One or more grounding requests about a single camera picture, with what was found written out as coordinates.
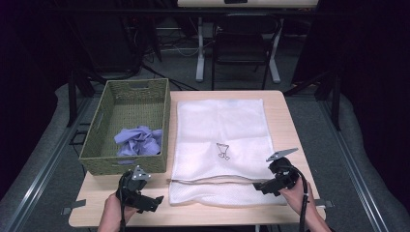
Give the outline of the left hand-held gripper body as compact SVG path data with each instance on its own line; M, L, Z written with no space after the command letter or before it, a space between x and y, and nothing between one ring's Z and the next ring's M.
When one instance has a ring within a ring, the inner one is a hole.
M123 206L147 207L150 199L141 191L151 178L139 165L134 170L125 172L119 180L116 196Z

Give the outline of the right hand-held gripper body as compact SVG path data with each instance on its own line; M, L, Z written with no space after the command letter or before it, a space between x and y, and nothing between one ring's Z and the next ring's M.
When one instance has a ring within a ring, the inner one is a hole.
M269 169L274 174L273 189L292 189L295 186L299 174L286 156L296 151L297 148L276 151L266 159L270 163Z

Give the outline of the purple shirt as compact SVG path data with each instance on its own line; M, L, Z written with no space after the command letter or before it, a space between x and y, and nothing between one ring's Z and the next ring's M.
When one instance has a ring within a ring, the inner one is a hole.
M161 152L162 130L151 130L147 126L122 129L114 141L120 145L118 157L154 156Z

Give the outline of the green woven basket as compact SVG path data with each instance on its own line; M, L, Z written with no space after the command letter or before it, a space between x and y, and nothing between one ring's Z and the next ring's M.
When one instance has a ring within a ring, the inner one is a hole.
M167 166L170 90L166 78L109 80L88 130L80 162L91 174L117 175L140 166L164 173ZM161 152L154 156L118 157L114 136L122 129L147 126L162 130Z

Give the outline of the white mesh laundry bag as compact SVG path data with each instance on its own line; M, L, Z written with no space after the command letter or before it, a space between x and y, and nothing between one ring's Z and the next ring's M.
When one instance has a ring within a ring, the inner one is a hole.
M253 186L273 177L266 158L274 152L261 99L180 101L169 203L284 205Z

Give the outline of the person's right hand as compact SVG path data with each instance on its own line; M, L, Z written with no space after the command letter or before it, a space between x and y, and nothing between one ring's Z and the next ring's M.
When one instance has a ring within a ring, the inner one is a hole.
M299 179L293 188L283 188L279 193L285 198L288 205L300 215L303 206L303 197L305 196L304 186L302 179ZM311 187L307 185L307 208L306 208L306 221L313 218L316 212L316 206L314 198L312 196Z

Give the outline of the person's left hand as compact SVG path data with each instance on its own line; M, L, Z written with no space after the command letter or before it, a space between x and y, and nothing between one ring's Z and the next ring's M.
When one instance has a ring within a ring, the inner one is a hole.
M136 208L126 206L124 210L121 210L120 200L117 198L115 193L110 194L105 202L102 212L102 218L100 224L102 223L120 223L121 219L124 218L125 222L128 222L131 217L136 213Z

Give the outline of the black metal stand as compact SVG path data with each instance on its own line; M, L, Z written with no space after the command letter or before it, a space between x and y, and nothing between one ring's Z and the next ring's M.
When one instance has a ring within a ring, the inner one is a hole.
M306 89L308 86L319 83L319 87L314 93L314 97L318 101L325 101L329 96L331 97L331 121L337 131L340 130L339 125L339 107L340 107L340 85L341 78L337 71L326 71L323 72L309 80L303 81L300 84L297 84L295 87L291 88L288 91L285 91L283 94L286 97L293 96L300 91Z
M95 89L91 82L96 81L104 85L107 80L102 76L91 72L86 69L76 69L72 70L68 77L68 89L69 89L69 122L68 127L70 127L77 118L77 92L79 91L84 97L91 98L95 94Z

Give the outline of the black chair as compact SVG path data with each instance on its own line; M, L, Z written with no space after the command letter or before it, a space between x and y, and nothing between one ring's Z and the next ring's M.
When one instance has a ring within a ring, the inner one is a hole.
M264 90L275 39L281 21L272 14L226 14L214 22L212 47L212 89L216 65L264 66Z

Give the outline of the white-legged desk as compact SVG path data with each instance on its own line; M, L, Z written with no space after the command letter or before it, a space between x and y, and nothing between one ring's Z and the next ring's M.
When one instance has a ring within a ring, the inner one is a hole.
M277 9L315 9L319 0L248 0L245 4L224 4L223 0L177 0L178 7L182 8L277 8ZM203 20L199 17L197 22L198 59L196 67L196 81L204 80L205 51L203 37ZM280 83L278 69L275 61L275 52L278 39L274 43L274 53L271 55L269 68L274 83Z

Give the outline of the grey metal floor rail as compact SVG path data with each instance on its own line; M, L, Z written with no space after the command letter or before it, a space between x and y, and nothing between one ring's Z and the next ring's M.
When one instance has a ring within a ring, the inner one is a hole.
M337 142L338 148L341 150L341 159L374 232L390 232L341 131L337 130L331 119L330 107L325 101L319 101L318 105L325 117L325 121L330 128L333 137Z
M68 104L59 101L50 124L0 202L0 232L88 232L69 224L85 172L80 147L71 140L86 131L96 100L79 102L78 116L68 126Z

